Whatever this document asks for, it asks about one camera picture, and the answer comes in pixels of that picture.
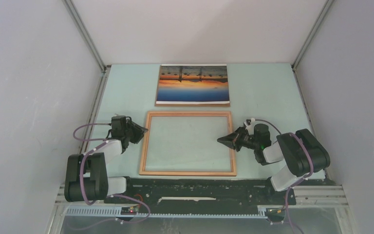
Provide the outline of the wooden picture frame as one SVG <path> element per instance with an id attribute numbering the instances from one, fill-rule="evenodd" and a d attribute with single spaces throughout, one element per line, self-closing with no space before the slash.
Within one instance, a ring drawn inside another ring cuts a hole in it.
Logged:
<path id="1" fill-rule="evenodd" d="M 149 111 L 139 175 L 236 176 L 232 149 L 217 142 L 233 131 L 230 111 Z"/>

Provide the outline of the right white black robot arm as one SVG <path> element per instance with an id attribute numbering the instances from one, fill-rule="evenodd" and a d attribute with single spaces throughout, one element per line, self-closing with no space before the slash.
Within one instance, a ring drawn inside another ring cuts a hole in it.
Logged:
<path id="1" fill-rule="evenodd" d="M 250 126 L 250 122 L 246 122 L 217 141 L 236 152 L 241 148 L 251 149 L 255 160 L 263 166 L 285 162 L 285 166 L 267 180 L 263 196 L 268 203 L 278 203 L 283 198 L 283 191 L 329 167 L 328 152 L 308 129 L 278 134 L 273 142 L 268 125 L 255 124 L 252 134 L 249 133 Z"/>

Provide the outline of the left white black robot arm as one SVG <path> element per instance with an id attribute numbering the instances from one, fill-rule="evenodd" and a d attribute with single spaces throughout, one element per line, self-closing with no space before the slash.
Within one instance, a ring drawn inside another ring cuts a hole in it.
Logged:
<path id="1" fill-rule="evenodd" d="M 76 136 L 84 127 L 109 126 L 105 138 L 84 139 Z M 104 200 L 109 195 L 107 164 L 123 154 L 129 145 L 138 144 L 149 130 L 135 123 L 128 116 L 114 116 L 109 123 L 88 123 L 73 131 L 74 139 L 82 142 L 101 143 L 82 154 L 68 157 L 64 182 L 64 197 L 68 202 L 85 202 L 88 205 Z"/>

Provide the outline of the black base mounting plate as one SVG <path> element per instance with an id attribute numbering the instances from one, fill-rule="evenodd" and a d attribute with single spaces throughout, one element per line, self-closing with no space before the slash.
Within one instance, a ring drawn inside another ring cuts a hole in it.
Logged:
<path id="1" fill-rule="evenodd" d="M 275 192 L 267 180 L 127 178 L 125 196 L 148 205 L 151 214 L 257 215 L 259 206 L 295 205 L 294 191 Z"/>

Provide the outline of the left aluminium corner post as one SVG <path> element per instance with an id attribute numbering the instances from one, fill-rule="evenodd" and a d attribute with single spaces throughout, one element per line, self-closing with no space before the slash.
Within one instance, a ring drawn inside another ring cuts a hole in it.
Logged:
<path id="1" fill-rule="evenodd" d="M 72 0 L 62 0 L 63 4 L 65 5 L 69 15 L 71 16 L 76 28 L 78 29 L 78 32 L 82 36 L 84 42 L 86 43 L 87 47 L 90 50 L 90 53 L 92 54 L 93 58 L 95 59 L 98 67 L 100 68 L 101 72 L 106 71 L 106 64 L 104 63 L 103 59 L 101 58 L 101 55 L 84 23 L 82 20 L 74 2 Z"/>

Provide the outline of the aluminium corner post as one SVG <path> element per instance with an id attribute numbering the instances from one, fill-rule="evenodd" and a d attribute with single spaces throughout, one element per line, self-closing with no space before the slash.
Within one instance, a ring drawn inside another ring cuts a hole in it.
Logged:
<path id="1" fill-rule="evenodd" d="M 74 2 L 72 0 L 62 0 L 63 4 L 65 5 L 69 15 L 71 16 L 76 28 L 78 29 L 78 32 L 82 36 L 84 42 L 86 43 L 87 47 L 90 50 L 90 53 L 92 54 L 93 58 L 95 59 L 98 67 L 100 68 L 101 72 L 106 71 L 106 64 L 104 63 L 103 59 L 101 58 L 101 55 L 84 23 L 82 20 Z"/>
<path id="2" fill-rule="evenodd" d="M 326 16 L 328 15 L 328 12 L 330 11 L 332 5 L 334 4 L 335 0 L 326 0 L 325 4 L 323 5 L 321 11 L 319 12 L 316 20 L 314 21 L 314 24 L 312 28 L 310 29 L 301 49 L 299 50 L 298 54 L 296 55 L 293 63 L 292 63 L 292 69 L 295 72 L 301 63 L 305 53 L 307 52 L 311 42 L 313 41 L 314 37 L 316 36 L 317 32 L 319 31 L 323 21 L 325 20 Z"/>

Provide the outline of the right aluminium corner post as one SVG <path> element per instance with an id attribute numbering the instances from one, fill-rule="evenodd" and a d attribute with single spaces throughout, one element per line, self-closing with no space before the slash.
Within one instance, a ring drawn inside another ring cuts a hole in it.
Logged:
<path id="1" fill-rule="evenodd" d="M 311 42 L 313 41 L 314 37 L 316 36 L 317 32 L 319 31 L 323 21 L 325 20 L 326 16 L 328 15 L 328 12 L 330 11 L 332 5 L 334 4 L 335 0 L 326 0 L 325 4 L 323 5 L 321 11 L 319 12 L 316 20 L 314 21 L 314 24 L 312 28 L 310 29 L 301 49 L 299 50 L 298 54 L 296 55 L 293 63 L 292 63 L 292 69 L 295 72 L 301 63 L 305 53 L 307 52 Z"/>

